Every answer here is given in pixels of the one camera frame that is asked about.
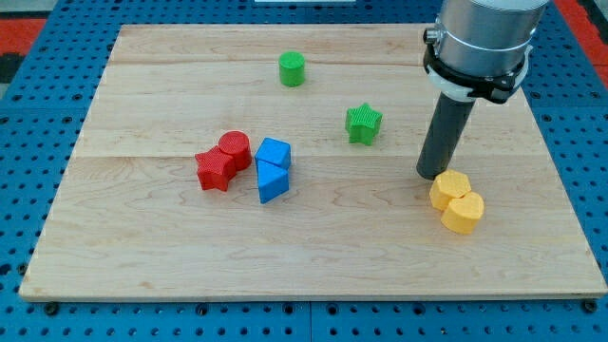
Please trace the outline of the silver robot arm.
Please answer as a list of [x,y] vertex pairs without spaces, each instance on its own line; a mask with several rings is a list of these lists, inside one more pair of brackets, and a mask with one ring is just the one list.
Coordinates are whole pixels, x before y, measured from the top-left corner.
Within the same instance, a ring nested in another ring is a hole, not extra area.
[[424,69],[453,101],[505,103],[529,69],[547,0],[445,0],[425,29]]

